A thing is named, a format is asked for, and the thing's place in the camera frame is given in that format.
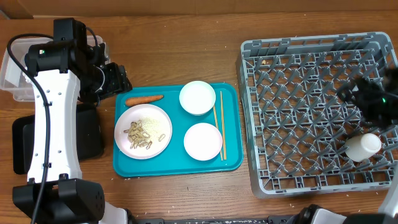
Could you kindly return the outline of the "pink plate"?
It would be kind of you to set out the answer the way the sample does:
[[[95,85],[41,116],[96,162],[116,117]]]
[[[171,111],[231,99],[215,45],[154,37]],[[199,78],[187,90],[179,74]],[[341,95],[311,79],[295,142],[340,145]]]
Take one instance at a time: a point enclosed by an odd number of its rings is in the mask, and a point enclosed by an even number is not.
[[[132,121],[144,118],[152,118],[168,124],[167,136],[162,142],[156,142],[149,150],[144,148],[130,149],[127,134],[124,134],[123,131],[130,127]],[[151,104],[137,105],[127,109],[118,118],[114,129],[114,140],[117,147],[123,154],[133,159],[150,159],[159,155],[168,146],[171,137],[172,123],[169,116],[163,109]]]

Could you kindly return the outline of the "white bowl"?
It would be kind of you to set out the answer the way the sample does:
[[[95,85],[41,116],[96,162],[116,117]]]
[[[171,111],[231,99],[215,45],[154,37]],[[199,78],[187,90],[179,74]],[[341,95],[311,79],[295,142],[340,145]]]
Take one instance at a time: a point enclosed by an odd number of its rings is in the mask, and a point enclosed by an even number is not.
[[[188,113],[200,116],[213,108],[216,93],[207,82],[192,81],[182,87],[179,94],[181,107]]]

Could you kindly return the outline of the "pink bowl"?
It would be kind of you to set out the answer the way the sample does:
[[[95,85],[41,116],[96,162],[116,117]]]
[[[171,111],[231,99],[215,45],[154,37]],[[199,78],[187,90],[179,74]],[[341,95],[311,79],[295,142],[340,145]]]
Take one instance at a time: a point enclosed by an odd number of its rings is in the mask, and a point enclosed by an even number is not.
[[[184,135],[183,145],[187,154],[198,161],[209,161],[220,151],[218,132],[208,123],[191,126]]]

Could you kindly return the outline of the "wooden chopstick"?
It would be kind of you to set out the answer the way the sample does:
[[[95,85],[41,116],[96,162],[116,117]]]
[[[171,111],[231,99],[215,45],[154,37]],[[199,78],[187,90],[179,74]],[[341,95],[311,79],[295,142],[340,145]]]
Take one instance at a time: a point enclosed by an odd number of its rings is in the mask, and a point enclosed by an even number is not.
[[[222,127],[222,137],[223,137],[223,160],[227,160],[226,157],[226,134],[224,125],[224,106],[223,106],[223,93],[220,91],[220,110],[221,110],[221,127]]]
[[[216,107],[215,104],[213,105],[213,115],[214,115],[214,119],[215,119],[215,128],[218,132],[218,138],[219,138],[219,142],[220,142],[220,151],[219,151],[219,155],[220,155],[220,159],[221,161],[223,161],[223,153],[222,153],[222,149],[223,149],[223,137],[222,134],[220,132],[219,126],[218,126],[218,117],[217,117],[217,113],[216,113]]]

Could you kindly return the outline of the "white paper cup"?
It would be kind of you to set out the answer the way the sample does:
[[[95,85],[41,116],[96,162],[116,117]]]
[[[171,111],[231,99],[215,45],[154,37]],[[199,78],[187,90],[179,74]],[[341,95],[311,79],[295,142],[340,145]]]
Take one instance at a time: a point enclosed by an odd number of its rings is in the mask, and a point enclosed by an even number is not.
[[[346,155],[355,162],[369,159],[380,151],[382,142],[380,138],[372,133],[352,137],[345,142]]]

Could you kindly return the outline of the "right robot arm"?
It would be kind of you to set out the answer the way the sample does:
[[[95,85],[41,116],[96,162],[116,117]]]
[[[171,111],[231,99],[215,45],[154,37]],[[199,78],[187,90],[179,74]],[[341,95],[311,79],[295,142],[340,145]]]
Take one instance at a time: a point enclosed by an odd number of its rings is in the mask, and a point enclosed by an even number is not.
[[[397,124],[397,69],[385,70],[382,85],[357,78],[342,87],[338,97],[357,106],[371,126],[386,129]],[[290,217],[287,223],[397,223],[397,171],[394,171],[393,181],[377,213],[343,216],[318,205],[310,205]]]

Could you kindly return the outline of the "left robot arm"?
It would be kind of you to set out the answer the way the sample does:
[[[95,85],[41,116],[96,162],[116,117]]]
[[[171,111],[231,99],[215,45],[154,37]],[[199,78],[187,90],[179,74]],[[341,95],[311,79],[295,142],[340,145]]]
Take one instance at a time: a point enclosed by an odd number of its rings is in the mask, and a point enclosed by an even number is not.
[[[84,23],[56,19],[47,43],[29,47],[19,68],[35,93],[34,150],[27,183],[14,187],[14,205],[32,223],[134,223],[108,203],[100,184],[84,180],[76,149],[78,103],[131,90],[125,68],[108,63],[103,45],[89,45]]]

